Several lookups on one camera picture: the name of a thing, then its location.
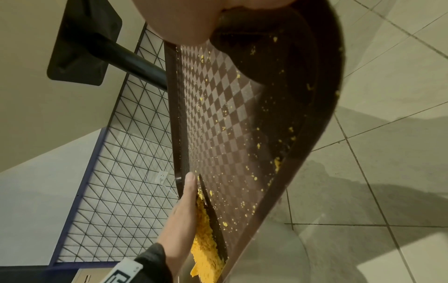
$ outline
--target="hand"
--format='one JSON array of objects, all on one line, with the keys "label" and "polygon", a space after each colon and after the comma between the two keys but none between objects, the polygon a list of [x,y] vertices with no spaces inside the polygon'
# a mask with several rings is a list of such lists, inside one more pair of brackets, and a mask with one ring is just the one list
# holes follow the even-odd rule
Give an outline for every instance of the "hand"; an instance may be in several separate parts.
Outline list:
[{"label": "hand", "polygon": [[193,173],[185,176],[183,196],[173,208],[157,242],[165,250],[173,279],[187,259],[196,234],[197,181]]},{"label": "hand", "polygon": [[224,9],[275,9],[295,0],[133,0],[148,25],[164,40],[197,45],[210,38]]}]

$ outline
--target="yellow crumb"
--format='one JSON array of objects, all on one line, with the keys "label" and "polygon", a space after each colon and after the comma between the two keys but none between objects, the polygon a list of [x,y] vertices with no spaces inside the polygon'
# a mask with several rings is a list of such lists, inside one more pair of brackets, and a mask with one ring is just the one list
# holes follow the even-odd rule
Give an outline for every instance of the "yellow crumb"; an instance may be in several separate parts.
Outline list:
[{"label": "yellow crumb", "polygon": [[205,211],[202,193],[198,190],[196,201],[196,235],[191,247],[195,266],[190,272],[192,277],[199,275],[202,283],[215,283],[224,268],[224,260],[219,258],[216,242],[213,240],[210,218]]},{"label": "yellow crumb", "polygon": [[279,169],[280,169],[280,166],[281,166],[280,157],[276,157],[274,159],[274,162],[275,162],[275,172],[277,173],[279,171]]}]

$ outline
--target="brown tray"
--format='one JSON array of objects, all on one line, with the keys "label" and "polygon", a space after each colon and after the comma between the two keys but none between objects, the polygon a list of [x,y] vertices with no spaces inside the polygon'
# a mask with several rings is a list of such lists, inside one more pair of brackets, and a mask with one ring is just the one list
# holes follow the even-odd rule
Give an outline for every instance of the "brown tray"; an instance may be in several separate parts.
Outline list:
[{"label": "brown tray", "polygon": [[166,43],[165,57],[177,189],[187,172],[200,175],[222,282],[333,114],[341,29],[326,0],[238,8],[210,41]]}]

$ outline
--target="black metal pole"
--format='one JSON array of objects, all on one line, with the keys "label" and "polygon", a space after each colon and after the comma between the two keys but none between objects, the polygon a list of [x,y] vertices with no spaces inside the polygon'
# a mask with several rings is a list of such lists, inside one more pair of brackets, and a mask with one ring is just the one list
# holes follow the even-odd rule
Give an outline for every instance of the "black metal pole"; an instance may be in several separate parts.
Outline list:
[{"label": "black metal pole", "polygon": [[144,80],[147,83],[168,91],[166,72],[137,54],[127,50],[119,44],[95,33],[85,46],[87,50],[98,59],[101,59],[127,73]]}]

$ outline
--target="black sleeve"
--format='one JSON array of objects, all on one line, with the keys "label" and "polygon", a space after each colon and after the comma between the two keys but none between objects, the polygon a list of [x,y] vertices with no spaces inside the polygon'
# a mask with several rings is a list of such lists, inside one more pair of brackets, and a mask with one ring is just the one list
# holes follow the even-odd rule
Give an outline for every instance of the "black sleeve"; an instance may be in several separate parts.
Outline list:
[{"label": "black sleeve", "polygon": [[166,264],[165,250],[159,243],[153,244],[134,261],[141,263],[143,269],[131,283],[173,283],[173,276]]}]

